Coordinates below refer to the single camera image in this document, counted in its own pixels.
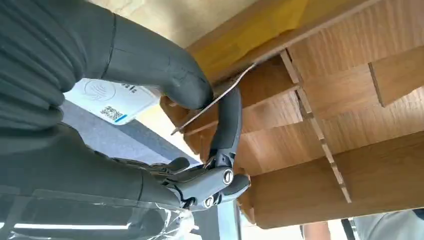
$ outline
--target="screw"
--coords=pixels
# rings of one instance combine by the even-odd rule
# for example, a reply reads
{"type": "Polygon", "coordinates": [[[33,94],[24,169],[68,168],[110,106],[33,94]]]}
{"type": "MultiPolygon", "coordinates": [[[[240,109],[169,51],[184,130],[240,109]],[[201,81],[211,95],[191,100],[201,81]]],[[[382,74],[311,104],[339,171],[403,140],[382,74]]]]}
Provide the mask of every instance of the screw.
{"type": "Polygon", "coordinates": [[[223,178],[224,184],[229,185],[233,181],[233,178],[234,178],[233,171],[231,169],[227,169],[224,172],[224,178],[223,178]]]}
{"type": "Polygon", "coordinates": [[[204,207],[205,208],[210,208],[210,207],[212,207],[213,205],[214,205],[214,197],[213,196],[210,196],[210,197],[208,197],[205,201],[204,201],[204,207]]]}

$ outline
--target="transparent plastic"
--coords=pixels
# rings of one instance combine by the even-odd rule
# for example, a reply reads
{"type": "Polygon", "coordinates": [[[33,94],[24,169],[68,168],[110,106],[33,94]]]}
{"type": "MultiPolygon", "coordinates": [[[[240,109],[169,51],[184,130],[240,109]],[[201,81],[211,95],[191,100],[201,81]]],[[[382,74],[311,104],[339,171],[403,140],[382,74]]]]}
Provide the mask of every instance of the transparent plastic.
{"type": "Polygon", "coordinates": [[[156,202],[112,203],[0,194],[0,237],[10,240],[174,240],[190,211],[156,202]]]}

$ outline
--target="person's arm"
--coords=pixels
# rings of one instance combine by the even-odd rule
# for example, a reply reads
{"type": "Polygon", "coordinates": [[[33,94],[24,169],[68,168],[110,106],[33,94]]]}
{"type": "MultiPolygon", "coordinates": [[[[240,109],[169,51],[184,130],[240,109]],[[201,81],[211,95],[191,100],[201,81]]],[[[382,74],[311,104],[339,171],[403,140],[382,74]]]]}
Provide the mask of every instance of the person's arm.
{"type": "Polygon", "coordinates": [[[305,240],[331,240],[329,225],[326,221],[303,225],[305,240]]]}
{"type": "Polygon", "coordinates": [[[153,85],[197,109],[212,90],[196,61],[160,35],[82,0],[0,1],[0,185],[179,205],[139,169],[87,148],[61,123],[81,78],[153,85]]]}

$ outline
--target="wooden shelf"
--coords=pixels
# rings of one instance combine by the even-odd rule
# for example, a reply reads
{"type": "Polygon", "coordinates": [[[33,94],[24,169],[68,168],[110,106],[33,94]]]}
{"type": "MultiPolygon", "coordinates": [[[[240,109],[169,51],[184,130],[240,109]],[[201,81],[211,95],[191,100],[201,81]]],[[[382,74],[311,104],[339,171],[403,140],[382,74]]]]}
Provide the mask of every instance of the wooden shelf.
{"type": "MultiPolygon", "coordinates": [[[[313,16],[322,1],[310,0],[311,21],[209,73],[216,82],[262,63],[240,83],[235,161],[252,176],[239,203],[262,228],[424,206],[424,1],[337,4],[313,16]]],[[[189,49],[226,34],[228,24],[189,49]]],[[[215,108],[185,130],[204,161],[216,124],[215,108]]]]}
{"type": "Polygon", "coordinates": [[[334,156],[347,203],[325,158],[252,177],[256,224],[276,228],[424,206],[424,132],[334,156]]]}

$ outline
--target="wooden board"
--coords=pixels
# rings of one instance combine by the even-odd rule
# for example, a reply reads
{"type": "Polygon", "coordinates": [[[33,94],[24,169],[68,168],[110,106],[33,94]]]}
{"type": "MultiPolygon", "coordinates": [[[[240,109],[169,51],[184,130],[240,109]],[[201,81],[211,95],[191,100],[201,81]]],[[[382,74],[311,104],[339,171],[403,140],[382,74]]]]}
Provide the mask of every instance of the wooden board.
{"type": "Polygon", "coordinates": [[[252,202],[263,229],[424,206],[424,132],[334,156],[352,203],[325,158],[252,177],[252,202]]]}
{"type": "Polygon", "coordinates": [[[333,154],[424,131],[424,89],[388,107],[346,112],[320,122],[333,154]]]}
{"type": "Polygon", "coordinates": [[[241,133],[296,124],[303,121],[295,91],[280,93],[243,112],[241,133]]]}
{"type": "MultiPolygon", "coordinates": [[[[246,23],[246,20],[254,19],[253,16],[262,16],[262,20],[257,21],[259,23],[269,21],[268,19],[271,16],[271,14],[269,14],[270,11],[275,12],[278,9],[284,10],[284,5],[286,4],[286,2],[289,2],[287,0],[261,0],[255,4],[252,4],[250,7],[246,8],[230,20],[226,21],[224,24],[220,25],[213,31],[203,36],[193,45],[188,47],[187,50],[194,56],[197,55],[198,51],[209,50],[209,54],[202,54],[196,59],[200,62],[200,66],[206,71],[206,76],[208,80],[211,83],[216,83],[227,78],[230,75],[233,75],[238,71],[241,71],[251,63],[263,62],[271,58],[272,56],[278,55],[280,51],[292,45],[293,43],[296,43],[316,33],[322,28],[331,26],[332,24],[339,22],[343,18],[357,13],[360,10],[378,1],[379,0],[326,0],[325,4],[320,4],[320,2],[322,1],[309,0],[308,2],[311,3],[311,7],[309,7],[308,5],[306,6],[306,13],[311,12],[314,6],[316,5],[320,5],[321,7],[315,8],[314,14],[302,16],[299,23],[300,25],[298,25],[296,29],[288,30],[285,32],[279,32],[276,30],[279,29],[280,26],[277,26],[274,29],[265,27],[265,29],[271,30],[273,32],[276,31],[277,34],[274,36],[274,38],[267,39],[267,41],[262,42],[262,44],[250,45],[250,50],[248,52],[245,52],[245,49],[243,49],[242,54],[240,54],[240,56],[242,56],[241,58],[222,63],[220,62],[221,59],[215,57],[215,62],[212,66],[209,66],[208,64],[202,64],[205,61],[210,62],[211,54],[213,56],[225,56],[225,54],[228,54],[229,52],[236,52],[237,50],[242,51],[240,48],[237,47],[237,45],[231,45],[231,43],[233,42],[222,42],[220,45],[217,43],[217,39],[232,36],[234,34],[234,29],[244,29],[242,26],[246,23]]],[[[293,16],[291,15],[282,19],[274,18],[272,22],[286,22],[292,17],[293,16]]],[[[245,32],[250,34],[255,33],[255,31],[249,31],[248,29],[245,29],[245,32]]],[[[259,34],[253,35],[251,38],[255,40],[263,40],[263,38],[260,37],[259,34]]],[[[247,37],[244,38],[244,45],[249,43],[247,39],[247,37]]]]}
{"type": "Polygon", "coordinates": [[[367,64],[332,75],[305,80],[303,87],[312,112],[319,118],[330,118],[345,112],[379,105],[367,64]]]}
{"type": "Polygon", "coordinates": [[[381,105],[387,106],[424,85],[424,46],[372,63],[381,105]]]}
{"type": "MultiPolygon", "coordinates": [[[[263,115],[263,118],[273,118],[269,122],[273,122],[270,126],[287,125],[297,123],[302,120],[299,118],[298,103],[287,100],[283,96],[293,92],[296,85],[292,83],[283,61],[280,57],[273,57],[268,61],[258,65],[248,72],[238,84],[241,93],[241,103],[243,106],[243,118],[245,125],[244,132],[252,130],[260,130],[261,127],[254,126],[258,121],[255,120],[255,113],[264,110],[277,110],[276,114],[269,112],[269,115],[263,115]],[[286,110],[277,105],[287,103],[289,106],[286,110]],[[280,118],[281,116],[290,116],[289,118],[280,118]]],[[[190,123],[183,131],[185,135],[192,135],[203,129],[215,126],[218,123],[218,105],[216,104],[210,110],[205,112],[199,118],[190,123]]]]}
{"type": "Polygon", "coordinates": [[[324,156],[309,121],[241,135],[236,161],[251,176],[324,156]]]}
{"type": "Polygon", "coordinates": [[[422,0],[383,0],[289,47],[309,79],[424,45],[422,0]]]}

